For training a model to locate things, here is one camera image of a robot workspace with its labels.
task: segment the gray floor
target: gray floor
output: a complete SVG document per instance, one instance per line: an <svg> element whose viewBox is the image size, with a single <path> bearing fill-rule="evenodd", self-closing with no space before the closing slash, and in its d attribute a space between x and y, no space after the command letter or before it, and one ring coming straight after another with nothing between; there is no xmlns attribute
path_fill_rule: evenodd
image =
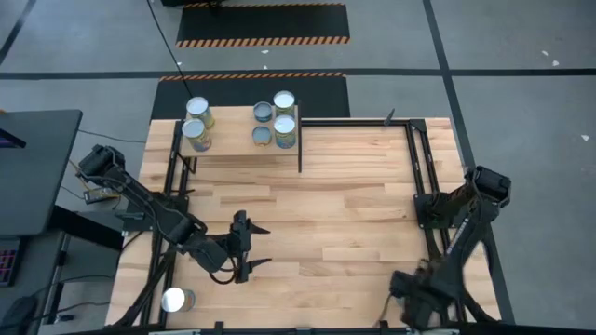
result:
<svg viewBox="0 0 596 335"><path fill-rule="evenodd" d="M344 2L352 37L348 45L174 48L174 54L184 70L253 70L265 65L439 69L423 0ZM0 45L25 3L0 2ZM591 42L596 3L591 0L432 0L432 5L452 69L596 67L596 45ZM173 46L182 12L158 1L154 7ZM0 74L172 70L143 0L37 0L0 64ZM596 235L591 220L596 216L591 199L596 186L596 78L456 77L454 83L477 164L513 179L511 205L493 227L516 322L596 328L591 312L596 300L596 262L591 256L596 247L590 243ZM82 129L143 140L156 86L156 79L0 80L0 108L77 108L84 112ZM350 75L347 89L352 116L385 116L394 107L396 116L452 116L439 76ZM141 144L79 134L73 160L95 143L121 150L129 172L138 175ZM71 168L62 185L83 192ZM58 201L82 211L108 212L114 205L88 207L66 192ZM117 255L109 250L84 241L73 241L72 248L102 258L84 274L113 271ZM65 274L80 274L76 265L82 259L71 259ZM69 285L62 304L107 301L111 285ZM105 311L75 310L75 323L46 326L42 333L98 328Z"/></svg>

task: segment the keyboard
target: keyboard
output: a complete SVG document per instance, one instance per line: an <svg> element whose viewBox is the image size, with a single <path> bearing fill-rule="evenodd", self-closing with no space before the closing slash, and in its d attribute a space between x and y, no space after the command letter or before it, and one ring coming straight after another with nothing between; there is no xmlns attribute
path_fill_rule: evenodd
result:
<svg viewBox="0 0 596 335"><path fill-rule="evenodd" d="M0 288L14 284L22 254L20 238L0 237Z"/></svg>

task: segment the tin can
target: tin can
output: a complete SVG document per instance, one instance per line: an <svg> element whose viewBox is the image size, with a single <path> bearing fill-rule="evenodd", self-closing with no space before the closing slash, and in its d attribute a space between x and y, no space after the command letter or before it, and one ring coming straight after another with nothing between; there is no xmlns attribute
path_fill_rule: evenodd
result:
<svg viewBox="0 0 596 335"><path fill-rule="evenodd" d="M271 143L271 130L268 127L256 127L252 131L252 140L256 146L266 146Z"/></svg>
<svg viewBox="0 0 596 335"><path fill-rule="evenodd" d="M168 288L161 297L161 308L166 312L188 312L195 306L195 293L190 289Z"/></svg>
<svg viewBox="0 0 596 335"><path fill-rule="evenodd" d="M213 127L213 125L215 125L215 119L211 114L209 102L205 98L196 97L189 100L186 103L186 112L188 112L191 117L203 121L205 126L207 126L207 129L210 129Z"/></svg>
<svg viewBox="0 0 596 335"><path fill-rule="evenodd" d="M205 129L205 124L201 120L192 119L184 122L183 135L190 141L190 144L196 151L208 151L211 147L211 138Z"/></svg>
<svg viewBox="0 0 596 335"><path fill-rule="evenodd" d="M273 97L273 103L276 105L276 116L289 115L294 117L294 95L289 91L279 91Z"/></svg>
<svg viewBox="0 0 596 335"><path fill-rule="evenodd" d="M276 130L276 144L281 149L289 149L296 144L296 122L289 115L276 117L273 125Z"/></svg>
<svg viewBox="0 0 596 335"><path fill-rule="evenodd" d="M259 122L269 122L271 121L271 115L273 114L273 107L269 104L269 102L257 102L252 108L254 111L254 118L257 119Z"/></svg>

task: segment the metal frame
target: metal frame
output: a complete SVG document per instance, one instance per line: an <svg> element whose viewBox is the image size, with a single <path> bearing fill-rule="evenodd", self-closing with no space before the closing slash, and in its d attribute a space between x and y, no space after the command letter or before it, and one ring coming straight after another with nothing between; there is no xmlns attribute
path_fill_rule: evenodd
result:
<svg viewBox="0 0 596 335"><path fill-rule="evenodd" d="M317 118L300 118L299 114L299 124L298 124L298 166L299 171L302 172L302 127L385 127L383 119L317 119ZM424 194L425 188L424 183L422 180L422 171L420 168L420 163L418 160L418 152L416 149L416 143L414 139L414 132L418 131L420 134L420 139L423 146L423 153L425 157L425 163L427 164L427 172L428 177L430 179L430 186L431 191L436 193L439 191L439 182L437 180L437 174L434 166L434 160L432 158L432 153L430 151L430 142L428 140L427 134L427 126L424 119L399 119L399 120L391 120L389 123L389 127L404 127L406 133L406 139L408 142L408 149L410 151L410 158L412 161L412 169L413 169L413 176L414 182L416 184L416 194ZM178 148L180 147L180 140L182 138L182 120L176 121L176 128L174 130L174 138L172 141L172 146L170 150L170 157L169 157L169 164L168 164L168 173L166 176L166 184L164 187L165 194L171 194L172 189L171 186L173 184L173 177L174 177L174 170L176 168L176 158L180 157L183 161L183 170L182 176L180 179L180 188L178 190L178 195L183 196L186 203L188 202L188 197L186 196L187 193L187 182L188 182L188 173L196 173L196 159L194 159L194 168L190 168L191 158L184 158L180 156L178 152ZM429 258L440 257L441 253L437 246L437 242L435 241L435 237L433 231L430 229L424 229L425 238L427 242L427 250ZM443 251L449 246L449 233L446 229L440 230L440 237L441 243L443 246ZM159 252L155 252L155 250L160 250L162 245L161 237L158 238L156 242L156 247L154 248L154 252L152 253L151 257L151 265L157 263L159 258ZM153 273L155 270L155 266L150 267L150 274ZM172 264L165 275L164 286L163 289L168 289L172 285L172 278L174 273L174 265ZM143 314L141 318L141 325L147 325L149 321L149 315L151 313L151 304L147 303L145 308L143 309ZM466 315L465 311L462 308L459 301L456 304L456 316L459 321L465 321ZM165 328L167 323L167 314L163 311L159 313L159 321L158 325ZM200 332L204 334L213 334L213 335L221 335L224 332L222 323L216 323L213 329L201 329ZM265 328L265 329L226 329L226 334L235 334L235 335L250 335L250 334L289 334L289 335L310 335L310 334L410 334L412 333L408 328L388 328L386 324L382 324L380 328Z"/></svg>

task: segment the black and orange striped tape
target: black and orange striped tape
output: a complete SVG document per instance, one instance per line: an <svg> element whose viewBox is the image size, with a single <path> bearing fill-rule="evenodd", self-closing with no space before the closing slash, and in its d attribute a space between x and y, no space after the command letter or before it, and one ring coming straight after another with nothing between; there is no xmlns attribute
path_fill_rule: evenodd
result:
<svg viewBox="0 0 596 335"><path fill-rule="evenodd" d="M297 78L297 77L338 77L344 73L272 73L272 74L196 74L185 75L184 80L215 80L215 79L256 79L256 78ZM181 75L162 76L159 81L183 80Z"/></svg>
<svg viewBox="0 0 596 335"><path fill-rule="evenodd" d="M176 42L176 47L258 47L346 44L347 36L201 39Z"/></svg>
<svg viewBox="0 0 596 335"><path fill-rule="evenodd" d="M208 3L199 3L199 4L184 5L184 8L208 7L208 6L209 6ZM233 5L222 5L222 7L291 7L291 6L345 6L345 4L324 3L324 4L260 4L260 5L233 4Z"/></svg>

